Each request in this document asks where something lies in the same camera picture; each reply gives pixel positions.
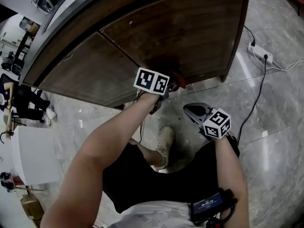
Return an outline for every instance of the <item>wooden panel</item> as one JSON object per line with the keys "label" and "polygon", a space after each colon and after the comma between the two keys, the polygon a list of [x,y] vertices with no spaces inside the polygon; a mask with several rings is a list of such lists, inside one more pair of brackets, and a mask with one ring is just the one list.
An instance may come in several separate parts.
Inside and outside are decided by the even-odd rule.
{"label": "wooden panel", "polygon": [[242,0],[161,0],[101,32],[142,67],[180,65],[186,78],[228,67]]}
{"label": "wooden panel", "polygon": [[95,33],[56,65],[39,88],[114,107],[136,97],[137,70],[128,57]]}
{"label": "wooden panel", "polygon": [[67,22],[62,29],[50,40],[44,50],[39,54],[30,70],[28,71],[24,83],[29,85],[36,85],[37,79],[45,72],[48,67],[54,65],[54,59],[56,57],[62,58],[61,52],[68,47],[72,50],[75,43],[82,41],[80,38],[79,42],[75,42],[79,39],[79,36],[86,34],[92,26],[96,23],[102,24],[103,20],[110,16],[112,13],[119,9],[129,5],[130,3],[137,0],[95,0],[92,1],[90,6],[87,6],[80,13],[77,14],[73,19]]}

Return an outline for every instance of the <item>chair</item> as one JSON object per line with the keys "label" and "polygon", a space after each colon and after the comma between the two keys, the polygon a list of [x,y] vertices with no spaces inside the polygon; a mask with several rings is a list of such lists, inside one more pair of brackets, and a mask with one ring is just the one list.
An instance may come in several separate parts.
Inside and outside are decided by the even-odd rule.
{"label": "chair", "polygon": [[[13,79],[11,79],[9,76],[7,76],[6,74],[2,74],[1,75],[1,77],[0,77],[0,85],[4,85],[5,83],[14,83],[14,84],[19,84],[19,82],[18,81],[15,81],[15,80],[13,80]],[[38,96],[41,96],[41,94],[42,94],[42,90],[38,90],[37,91],[37,95]],[[22,124],[20,121],[18,121],[18,120],[20,120],[20,118],[19,118],[19,116],[18,116],[18,114],[17,113],[15,113],[15,112],[12,112],[12,118],[13,118],[13,122],[15,122],[15,123],[17,123],[17,124],[21,124],[21,125],[24,125],[24,124]],[[3,120],[4,120],[4,122],[5,122],[5,124],[7,124],[7,121],[8,121],[8,117],[7,116],[3,116]]]}

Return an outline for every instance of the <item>device screen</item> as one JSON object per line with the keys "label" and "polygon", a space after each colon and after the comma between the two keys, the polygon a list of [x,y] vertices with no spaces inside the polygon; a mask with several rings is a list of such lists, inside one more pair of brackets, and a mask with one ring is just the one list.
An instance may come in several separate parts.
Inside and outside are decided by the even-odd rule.
{"label": "device screen", "polygon": [[220,205],[221,203],[223,203],[223,200],[220,196],[220,193],[217,193],[211,196],[210,198],[204,199],[200,202],[193,204],[193,213],[196,215],[217,205]]}

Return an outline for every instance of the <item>black cable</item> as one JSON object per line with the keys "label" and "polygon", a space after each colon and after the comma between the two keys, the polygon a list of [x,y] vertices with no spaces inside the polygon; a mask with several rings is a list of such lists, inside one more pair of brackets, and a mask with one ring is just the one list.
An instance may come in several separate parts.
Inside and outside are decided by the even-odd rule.
{"label": "black cable", "polygon": [[[137,97],[133,100],[133,103],[135,103],[136,101],[138,101],[139,98],[140,98],[144,93],[146,93],[146,92],[145,92],[145,91],[143,91],[142,93],[139,92],[138,95],[137,95]],[[143,139],[143,130],[144,130],[144,121],[142,121],[142,123],[141,123],[141,125],[140,125],[140,128],[139,128],[139,133],[140,133],[140,137],[141,137],[139,143],[141,143],[141,142],[142,142],[142,139]]]}
{"label": "black cable", "polygon": [[249,119],[249,117],[251,116],[251,114],[253,113],[253,110],[255,109],[255,106],[256,106],[256,104],[257,104],[257,101],[258,101],[258,99],[259,99],[260,96],[261,96],[262,86],[263,86],[263,82],[264,82],[264,79],[265,79],[265,76],[266,76],[266,62],[267,62],[268,55],[264,55],[264,58],[265,58],[265,70],[264,70],[264,76],[263,76],[263,79],[262,79],[262,82],[261,82],[261,86],[260,86],[260,91],[259,91],[259,93],[258,93],[258,96],[257,96],[257,98],[256,98],[256,101],[254,102],[253,107],[252,107],[252,109],[251,109],[251,111],[250,111],[248,117],[244,120],[244,122],[242,123],[242,125],[241,125],[241,127],[240,127],[240,129],[239,129],[238,138],[237,138],[237,143],[238,143],[238,145],[239,145],[239,140],[240,140],[240,138],[241,138],[243,126],[244,126],[244,124],[247,122],[247,120]]}
{"label": "black cable", "polygon": [[220,219],[220,221],[221,221],[222,224],[226,223],[231,218],[231,216],[234,213],[234,208],[235,208],[235,205],[232,205],[230,207],[230,213],[228,214],[228,216],[226,218],[224,218],[224,219]]}
{"label": "black cable", "polygon": [[139,143],[141,143],[142,139],[143,139],[143,130],[144,130],[144,121],[142,121],[140,129],[139,129],[139,133],[140,133],[140,136],[141,136],[141,139],[140,139]]}
{"label": "black cable", "polygon": [[246,25],[244,25],[244,27],[251,33],[251,35],[252,35],[252,37],[253,37],[253,41],[251,42],[251,45],[254,47],[254,46],[256,45],[256,38],[255,38],[255,36],[252,34],[251,30],[248,29],[248,28],[246,27]]}

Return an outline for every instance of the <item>white table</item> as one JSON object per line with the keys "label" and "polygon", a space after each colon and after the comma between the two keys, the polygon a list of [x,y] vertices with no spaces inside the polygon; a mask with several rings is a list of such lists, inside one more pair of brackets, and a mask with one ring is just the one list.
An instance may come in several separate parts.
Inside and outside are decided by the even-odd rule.
{"label": "white table", "polygon": [[25,185],[60,180],[52,129],[18,126],[10,139],[14,168]]}

